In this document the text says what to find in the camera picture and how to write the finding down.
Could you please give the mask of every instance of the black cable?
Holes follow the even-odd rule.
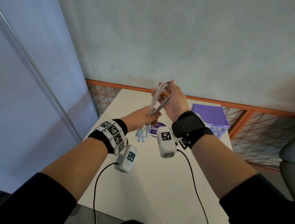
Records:
[[[101,172],[100,174],[98,175],[97,179],[96,179],[96,182],[95,182],[95,186],[94,186],[94,196],[93,196],[93,212],[94,212],[94,223],[96,224],[96,216],[95,216],[95,191],[96,191],[96,185],[97,185],[97,181],[98,181],[98,178],[100,177],[100,175],[102,174],[102,172],[108,168],[109,166],[113,165],[113,164],[116,164],[116,165],[119,165],[119,163],[111,163],[109,165],[107,165]]]
[[[201,202],[200,197],[199,197],[198,192],[197,192],[196,183],[195,183],[195,179],[194,179],[194,174],[193,174],[193,170],[192,170],[192,168],[191,168],[191,164],[190,164],[190,162],[189,162],[189,159],[186,157],[186,155],[185,155],[182,151],[180,151],[179,149],[177,149],[177,151],[178,151],[178,152],[181,152],[181,153],[185,156],[186,160],[187,160],[188,163],[189,163],[189,167],[190,167],[190,169],[191,169],[191,175],[192,175],[192,177],[193,177],[193,182],[194,182],[194,186],[195,186],[195,191],[196,191],[196,194],[197,194],[197,196],[198,196],[199,202],[200,202],[200,204],[201,204],[201,206],[202,206],[203,212],[204,212],[204,214],[205,214],[207,224],[209,224],[208,219],[207,219],[207,215],[206,215],[206,212],[205,212],[205,209],[204,209],[204,207],[203,207],[203,205],[202,205],[202,202]]]

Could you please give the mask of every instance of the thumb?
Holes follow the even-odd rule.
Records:
[[[153,123],[154,121],[156,121],[159,118],[158,114],[154,114],[152,116],[148,116],[147,117],[147,123]]]
[[[178,92],[176,81],[173,79],[170,84],[170,91],[171,93]]]

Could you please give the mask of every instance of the cable bundle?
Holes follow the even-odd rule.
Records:
[[[167,99],[165,99],[160,106],[158,106],[156,109],[154,109],[156,102],[158,101],[158,98],[161,94],[161,92],[166,89],[167,87],[169,87],[171,84],[171,82],[163,82],[158,89],[156,90],[154,97],[152,99],[152,103],[150,104],[150,111],[148,113],[148,116],[152,116],[156,113],[158,113],[163,107],[165,107],[170,100],[170,96],[167,97]],[[142,142],[145,142],[145,138],[148,137],[148,134],[150,132],[150,123],[146,124],[145,126],[143,126],[141,129],[138,129],[136,132],[136,137],[137,137],[137,141],[140,142],[140,140],[142,140]]]

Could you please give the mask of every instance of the hand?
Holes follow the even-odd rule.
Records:
[[[162,113],[159,112],[152,116],[148,116],[149,110],[150,106],[145,106],[125,117],[120,118],[126,124],[128,132],[136,131],[147,123],[151,123],[151,126],[157,125],[158,118],[162,115]]]
[[[156,89],[151,88],[152,96],[154,96]],[[180,115],[186,111],[190,111],[185,95],[182,93],[181,88],[176,86],[175,80],[171,81],[170,88],[166,91],[171,95],[170,103],[164,107],[167,116],[173,121],[177,121]],[[158,102],[162,103],[168,96],[164,93],[160,94]]]

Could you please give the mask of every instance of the gray chair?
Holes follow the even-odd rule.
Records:
[[[280,171],[288,190],[295,200],[295,138],[280,151]]]

